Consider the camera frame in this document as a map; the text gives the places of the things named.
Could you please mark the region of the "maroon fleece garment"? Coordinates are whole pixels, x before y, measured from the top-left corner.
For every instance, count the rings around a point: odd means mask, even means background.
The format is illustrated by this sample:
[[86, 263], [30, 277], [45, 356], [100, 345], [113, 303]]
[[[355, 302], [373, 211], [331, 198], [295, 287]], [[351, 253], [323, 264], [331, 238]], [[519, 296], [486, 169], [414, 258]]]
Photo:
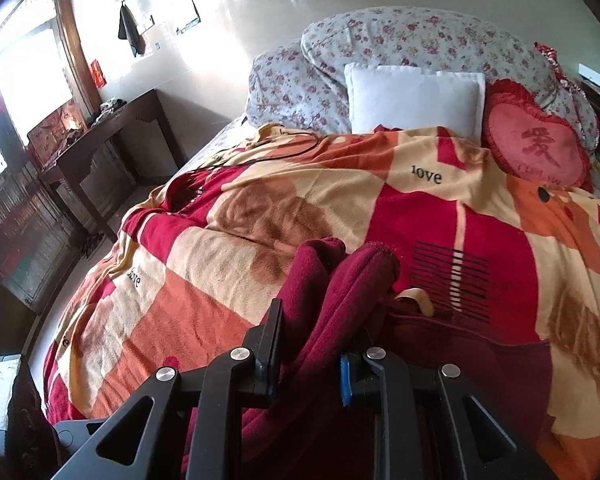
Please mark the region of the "maroon fleece garment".
[[426, 318], [391, 295], [399, 271], [378, 243], [352, 254], [336, 238], [300, 246], [277, 296], [279, 383], [267, 408], [242, 413], [235, 479], [373, 479], [374, 414], [342, 403], [339, 369], [344, 354], [370, 347], [427, 370], [457, 365], [538, 453], [547, 344], [502, 344], [467, 324]]

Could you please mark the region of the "dark hanging cloth on wall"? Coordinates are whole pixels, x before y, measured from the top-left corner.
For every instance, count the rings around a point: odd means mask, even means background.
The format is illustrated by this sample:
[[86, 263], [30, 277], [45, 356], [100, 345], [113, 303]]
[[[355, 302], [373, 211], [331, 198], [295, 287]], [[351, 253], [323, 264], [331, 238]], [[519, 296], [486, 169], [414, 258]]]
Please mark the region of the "dark hanging cloth on wall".
[[145, 54], [144, 38], [138, 32], [132, 12], [124, 3], [120, 6], [118, 38], [129, 44], [134, 58]]

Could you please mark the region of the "dark wooden side table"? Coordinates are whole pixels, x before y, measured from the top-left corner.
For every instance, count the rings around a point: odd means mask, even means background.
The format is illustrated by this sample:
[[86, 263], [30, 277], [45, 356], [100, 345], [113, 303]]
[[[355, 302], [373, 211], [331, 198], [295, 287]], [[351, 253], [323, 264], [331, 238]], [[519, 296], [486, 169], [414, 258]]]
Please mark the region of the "dark wooden side table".
[[112, 115], [91, 125], [82, 136], [43, 166], [40, 177], [60, 193], [70, 214], [88, 232], [102, 232], [113, 242], [117, 233], [108, 220], [124, 196], [137, 185], [157, 185], [163, 177], [143, 177], [131, 153], [122, 142], [120, 132], [128, 128], [136, 136], [140, 124], [154, 122], [163, 137], [175, 166], [187, 162], [166, 117], [159, 91], [151, 89], [125, 103]]

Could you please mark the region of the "orange red patterned blanket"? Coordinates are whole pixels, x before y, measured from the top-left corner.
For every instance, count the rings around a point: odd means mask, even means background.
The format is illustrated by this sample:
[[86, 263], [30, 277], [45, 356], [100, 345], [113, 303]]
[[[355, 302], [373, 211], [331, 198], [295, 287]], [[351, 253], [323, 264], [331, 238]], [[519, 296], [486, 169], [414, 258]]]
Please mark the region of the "orange red patterned blanket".
[[60, 319], [50, 422], [111, 415], [158, 367], [191, 370], [260, 324], [300, 246], [370, 243], [391, 295], [502, 344], [548, 347], [535, 447], [562, 479], [600, 472], [600, 198], [506, 174], [443, 128], [318, 136], [266, 126], [124, 216]]

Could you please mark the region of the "dark wooden cabinet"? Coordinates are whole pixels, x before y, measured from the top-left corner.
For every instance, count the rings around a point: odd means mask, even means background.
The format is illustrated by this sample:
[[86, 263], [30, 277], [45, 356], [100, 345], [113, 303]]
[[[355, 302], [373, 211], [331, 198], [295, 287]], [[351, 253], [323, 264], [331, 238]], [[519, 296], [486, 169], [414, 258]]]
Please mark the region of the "dark wooden cabinet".
[[30, 164], [0, 175], [0, 283], [36, 314], [79, 255], [81, 232]]

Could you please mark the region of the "red heart cushion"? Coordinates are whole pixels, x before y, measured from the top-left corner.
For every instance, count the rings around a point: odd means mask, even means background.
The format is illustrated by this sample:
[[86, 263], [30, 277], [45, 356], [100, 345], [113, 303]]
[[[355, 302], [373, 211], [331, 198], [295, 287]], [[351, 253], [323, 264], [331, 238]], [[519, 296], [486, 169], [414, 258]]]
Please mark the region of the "red heart cushion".
[[516, 81], [486, 87], [482, 137], [508, 174], [560, 188], [590, 186], [591, 164], [570, 123], [543, 112]]

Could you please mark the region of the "red wall tag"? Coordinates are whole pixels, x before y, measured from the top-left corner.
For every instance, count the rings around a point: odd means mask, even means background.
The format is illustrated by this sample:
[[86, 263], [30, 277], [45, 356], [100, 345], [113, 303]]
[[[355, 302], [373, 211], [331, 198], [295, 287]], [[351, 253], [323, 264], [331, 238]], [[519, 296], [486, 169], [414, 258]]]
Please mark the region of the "red wall tag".
[[91, 76], [94, 81], [94, 85], [97, 89], [102, 89], [106, 86], [106, 78], [102, 72], [102, 68], [97, 60], [94, 60], [90, 64]]

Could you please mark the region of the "white pillow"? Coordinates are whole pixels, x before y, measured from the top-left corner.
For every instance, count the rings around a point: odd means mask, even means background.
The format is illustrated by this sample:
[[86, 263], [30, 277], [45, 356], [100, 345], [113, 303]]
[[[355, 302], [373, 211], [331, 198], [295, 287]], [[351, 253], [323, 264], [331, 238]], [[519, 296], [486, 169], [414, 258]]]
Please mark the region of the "white pillow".
[[482, 73], [361, 63], [344, 66], [349, 122], [354, 133], [378, 126], [399, 129], [444, 127], [478, 144], [486, 100]]

